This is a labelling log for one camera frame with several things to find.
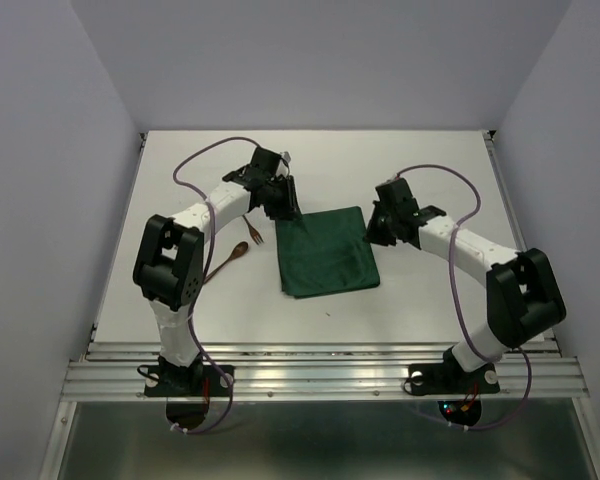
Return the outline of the brown wooden spoon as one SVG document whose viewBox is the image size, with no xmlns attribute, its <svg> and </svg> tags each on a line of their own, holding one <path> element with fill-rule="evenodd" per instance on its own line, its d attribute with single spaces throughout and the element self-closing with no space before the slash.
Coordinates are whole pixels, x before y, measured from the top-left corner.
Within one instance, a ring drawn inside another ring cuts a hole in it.
<svg viewBox="0 0 600 480">
<path fill-rule="evenodd" d="M 205 276 L 204 284 L 210 282 L 224 267 L 226 267 L 231 262 L 240 259 L 249 251 L 249 244 L 246 241 L 242 241 L 238 243 L 229 256 L 218 265 L 212 272 Z"/>
</svg>

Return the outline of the dark green cloth napkin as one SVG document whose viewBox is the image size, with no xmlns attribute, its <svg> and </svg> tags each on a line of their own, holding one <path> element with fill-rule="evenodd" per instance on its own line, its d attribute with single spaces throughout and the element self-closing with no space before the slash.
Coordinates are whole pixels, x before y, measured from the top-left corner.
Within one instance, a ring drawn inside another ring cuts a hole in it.
<svg viewBox="0 0 600 480">
<path fill-rule="evenodd" d="M 362 209 L 302 214 L 275 223 L 283 293 L 296 299 L 376 288 L 380 274 L 364 240 Z"/>
</svg>

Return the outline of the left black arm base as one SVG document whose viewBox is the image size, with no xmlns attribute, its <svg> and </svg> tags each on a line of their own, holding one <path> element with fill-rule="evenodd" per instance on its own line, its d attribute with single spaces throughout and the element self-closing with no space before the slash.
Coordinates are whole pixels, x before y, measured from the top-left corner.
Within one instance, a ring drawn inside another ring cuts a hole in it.
<svg viewBox="0 0 600 480">
<path fill-rule="evenodd" d="M 143 394 L 149 398 L 228 398 L 229 387 L 211 366 L 196 362 L 190 367 L 169 363 L 141 364 L 136 369 L 144 379 Z"/>
</svg>

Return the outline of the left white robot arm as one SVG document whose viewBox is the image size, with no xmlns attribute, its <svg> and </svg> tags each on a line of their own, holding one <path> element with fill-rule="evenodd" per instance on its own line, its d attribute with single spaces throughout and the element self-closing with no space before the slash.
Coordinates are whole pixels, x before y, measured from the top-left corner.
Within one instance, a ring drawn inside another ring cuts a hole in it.
<svg viewBox="0 0 600 480">
<path fill-rule="evenodd" d="M 144 227 L 132 280 L 148 300 L 160 335 L 160 359 L 172 365 L 168 382 L 179 393 L 195 392 L 203 371 L 201 349 L 189 331 L 215 235 L 261 208 L 271 220 L 300 214 L 288 153 L 257 146 L 246 165 L 222 177 L 201 201 L 170 217 L 154 215 Z"/>
</svg>

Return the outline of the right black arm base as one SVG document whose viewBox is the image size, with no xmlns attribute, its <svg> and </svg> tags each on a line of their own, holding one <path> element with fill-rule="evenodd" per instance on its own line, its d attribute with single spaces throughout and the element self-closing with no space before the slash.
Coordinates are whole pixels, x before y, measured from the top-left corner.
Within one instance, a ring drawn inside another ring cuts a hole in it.
<svg viewBox="0 0 600 480">
<path fill-rule="evenodd" d="M 403 380 L 403 390 L 412 396 L 464 395 L 466 393 L 496 394 L 500 392 L 493 363 L 465 372 L 451 350 L 437 363 L 412 363 Z"/>
</svg>

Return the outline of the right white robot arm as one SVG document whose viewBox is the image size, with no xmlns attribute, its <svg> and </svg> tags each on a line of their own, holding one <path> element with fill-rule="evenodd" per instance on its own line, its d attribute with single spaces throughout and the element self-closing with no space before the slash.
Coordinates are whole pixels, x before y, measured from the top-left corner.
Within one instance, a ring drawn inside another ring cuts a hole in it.
<svg viewBox="0 0 600 480">
<path fill-rule="evenodd" d="M 446 387 L 464 389 L 475 380 L 476 370 L 566 318 L 563 297 L 543 251 L 504 247 L 461 227 L 436 206 L 420 207 L 403 178 L 378 185 L 376 193 L 366 231 L 369 243 L 408 243 L 446 260 L 451 283 L 460 269 L 485 288 L 485 322 L 465 333 L 451 348 L 451 359 L 440 366 Z"/>
</svg>

